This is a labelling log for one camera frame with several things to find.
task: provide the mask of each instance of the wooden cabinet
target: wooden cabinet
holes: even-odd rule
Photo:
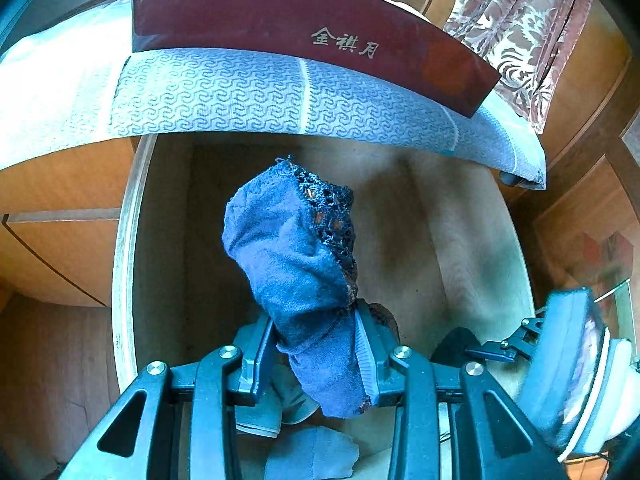
[[[547,190],[527,191],[510,206],[536,306],[555,288],[585,285],[598,296],[629,280],[633,301],[612,296],[600,306],[612,334],[634,346],[640,330],[640,166],[628,145],[640,135],[638,88],[640,60],[634,58],[598,114],[549,169]]]
[[[7,225],[31,250],[98,304],[111,304],[113,251],[119,210],[103,219],[23,221],[9,215]]]
[[[130,139],[55,152],[0,171],[0,280],[47,303],[109,306]]]
[[[255,319],[246,276],[221,243],[225,206],[287,154],[353,190],[359,297],[393,311],[404,344],[430,355],[457,326],[502,340],[532,316],[513,223],[479,164],[357,140],[223,132],[149,136],[138,153],[140,195],[123,204],[114,272],[122,390],[148,362],[199,360]],[[492,368],[511,394],[523,371]]]
[[[0,229],[0,276],[16,291],[49,303],[100,306],[38,259],[7,229]]]
[[[120,207],[134,150],[106,140],[32,158],[0,171],[0,212]]]
[[[0,314],[0,341],[0,449],[20,478],[40,480],[71,459],[120,395],[111,313],[15,294]]]

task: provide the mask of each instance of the blue garment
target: blue garment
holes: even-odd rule
[[[348,188],[283,160],[226,206],[222,241],[280,335],[302,389],[326,416],[350,418],[366,400],[355,352],[356,266]]]

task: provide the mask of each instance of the wooden drawer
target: wooden drawer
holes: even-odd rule
[[[120,207],[134,149],[130,139],[96,142],[0,171],[0,213]]]
[[[0,229],[0,276],[17,292],[47,303],[100,306],[38,259],[7,229]]]
[[[79,213],[86,219],[34,221],[38,219],[37,214],[17,214],[9,215],[6,224],[32,251],[87,296],[110,306],[120,210]]]
[[[121,391],[149,362],[199,360],[254,322],[259,307],[221,241],[225,205],[289,153],[321,178],[353,189],[359,296],[394,313],[404,344],[430,356],[456,326],[500,341],[532,316],[510,216],[479,164],[312,136],[146,136],[122,205],[114,260]],[[512,395],[523,371],[491,369]],[[350,434],[362,457],[391,446],[394,408],[347,421],[314,417],[315,424]],[[239,438],[239,448],[245,444]],[[382,470],[367,466],[363,478],[386,478],[388,467]]]

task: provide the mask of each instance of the metal screw cap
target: metal screw cap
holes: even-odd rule
[[[218,353],[223,359],[232,359],[233,357],[236,357],[238,355],[238,352],[238,347],[233,345],[225,345],[220,349]]]
[[[153,361],[146,366],[146,371],[150,375],[160,375],[162,372],[164,372],[165,368],[166,364],[164,364],[162,361]]]
[[[465,365],[465,371],[469,375],[478,376],[478,375],[482,375],[482,372],[484,372],[484,367],[480,363],[476,363],[475,361],[469,361]]]
[[[413,351],[408,346],[405,346],[405,345],[396,346],[394,348],[394,355],[398,359],[407,359],[411,357],[412,353]]]

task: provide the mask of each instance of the gray fabric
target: gray fabric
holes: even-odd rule
[[[274,364],[271,382],[282,400],[283,424],[298,424],[313,415],[320,407],[320,404],[302,390],[291,368]]]
[[[241,326],[234,338],[234,345],[246,348],[254,333],[255,325]],[[272,384],[269,384],[255,406],[236,406],[236,429],[245,433],[275,438],[280,433],[282,400]]]
[[[358,456],[350,436],[324,426],[283,433],[271,449],[264,480],[348,478]]]

